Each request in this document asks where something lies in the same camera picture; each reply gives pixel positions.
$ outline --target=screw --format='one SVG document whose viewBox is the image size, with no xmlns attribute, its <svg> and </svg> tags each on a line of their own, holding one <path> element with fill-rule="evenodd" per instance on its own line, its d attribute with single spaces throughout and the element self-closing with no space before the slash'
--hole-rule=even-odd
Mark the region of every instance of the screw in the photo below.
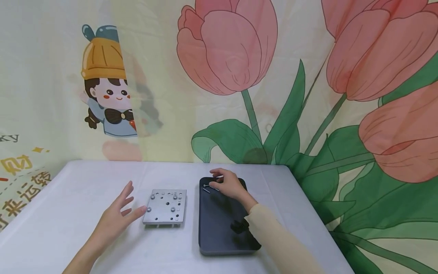
<svg viewBox="0 0 438 274">
<path fill-rule="evenodd" d="M 204 188 L 206 188 L 206 187 L 209 187 L 209 188 L 211 188 L 211 189 L 214 189 L 215 191 L 219 191 L 219 190 L 217 190 L 217 189 L 215 189 L 215 188 L 212 188 L 210 185 L 206 185 L 206 184 L 204 184 Z"/>
</svg>

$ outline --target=metal plate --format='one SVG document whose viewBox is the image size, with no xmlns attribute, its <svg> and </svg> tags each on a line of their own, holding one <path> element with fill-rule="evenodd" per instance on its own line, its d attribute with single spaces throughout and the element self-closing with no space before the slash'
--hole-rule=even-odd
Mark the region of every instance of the metal plate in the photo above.
<svg viewBox="0 0 438 274">
<path fill-rule="evenodd" d="M 187 201 L 185 189 L 154 189 L 149 197 L 148 209 L 143 217 L 143 224 L 181 225 Z"/>
</svg>

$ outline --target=table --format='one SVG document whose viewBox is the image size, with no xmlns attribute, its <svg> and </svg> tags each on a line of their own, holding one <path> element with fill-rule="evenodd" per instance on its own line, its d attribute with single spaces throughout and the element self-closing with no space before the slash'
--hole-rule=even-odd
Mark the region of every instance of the table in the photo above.
<svg viewBox="0 0 438 274">
<path fill-rule="evenodd" d="M 243 178 L 327 274 L 353 273 L 285 166 L 87 160 L 69 162 L 0 233 L 0 273 L 60 274 L 129 180 L 133 207 L 145 205 L 152 189 L 187 189 L 184 225 L 145 228 L 138 219 L 99 258 L 93 274 L 277 273 L 263 248 L 252 256 L 200 254 L 197 184 L 216 167 Z"/>
</svg>

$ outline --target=yellow star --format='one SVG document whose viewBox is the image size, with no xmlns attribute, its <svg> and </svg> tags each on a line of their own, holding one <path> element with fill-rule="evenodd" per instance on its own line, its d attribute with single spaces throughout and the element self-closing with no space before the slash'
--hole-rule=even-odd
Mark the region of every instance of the yellow star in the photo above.
<svg viewBox="0 0 438 274">
<path fill-rule="evenodd" d="M 41 148 L 41 147 L 37 147 L 37 146 L 36 146 L 32 151 L 35 151 L 35 152 L 41 153 L 42 150 L 43 150 L 43 148 Z"/>
</svg>

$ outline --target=fabric backdrop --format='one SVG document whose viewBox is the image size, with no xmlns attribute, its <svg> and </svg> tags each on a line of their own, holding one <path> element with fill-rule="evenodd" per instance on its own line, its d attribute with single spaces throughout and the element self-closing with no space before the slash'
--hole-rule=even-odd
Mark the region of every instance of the fabric backdrop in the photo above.
<svg viewBox="0 0 438 274">
<path fill-rule="evenodd" d="M 0 1 L 0 230 L 69 160 L 282 164 L 356 273 L 438 273 L 436 1 Z"/>
</svg>

